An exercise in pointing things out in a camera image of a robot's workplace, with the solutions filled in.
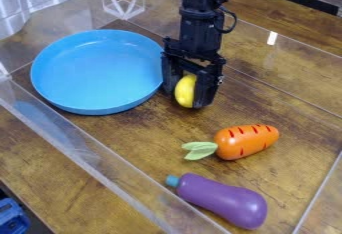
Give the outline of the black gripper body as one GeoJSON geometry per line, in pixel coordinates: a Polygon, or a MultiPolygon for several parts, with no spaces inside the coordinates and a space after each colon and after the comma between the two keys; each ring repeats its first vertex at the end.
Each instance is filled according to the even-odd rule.
{"type": "Polygon", "coordinates": [[[197,74],[203,71],[213,76],[222,74],[226,64],[219,55],[225,14],[219,10],[179,10],[179,38],[166,37],[162,55],[165,76],[181,76],[185,70],[197,74]]]}

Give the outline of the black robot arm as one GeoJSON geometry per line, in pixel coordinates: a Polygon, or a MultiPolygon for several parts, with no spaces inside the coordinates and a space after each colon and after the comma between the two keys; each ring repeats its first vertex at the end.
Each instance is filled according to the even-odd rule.
{"type": "Polygon", "coordinates": [[[225,30],[225,13],[219,7],[227,0],[182,0],[179,8],[179,38],[166,37],[162,53],[163,89],[167,94],[183,78],[183,73],[195,75],[194,101],[191,108],[209,106],[215,98],[223,79],[226,59],[219,55],[225,30]]]}

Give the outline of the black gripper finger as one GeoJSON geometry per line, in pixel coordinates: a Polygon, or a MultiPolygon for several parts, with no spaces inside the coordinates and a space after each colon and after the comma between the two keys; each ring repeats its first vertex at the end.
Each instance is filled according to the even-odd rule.
{"type": "Polygon", "coordinates": [[[215,98],[223,75],[203,69],[197,73],[193,107],[199,109],[209,106],[215,98]]]}
{"type": "Polygon", "coordinates": [[[163,90],[171,95],[175,86],[183,77],[182,65],[177,58],[163,55],[162,56],[162,74],[163,74],[163,90]]]}

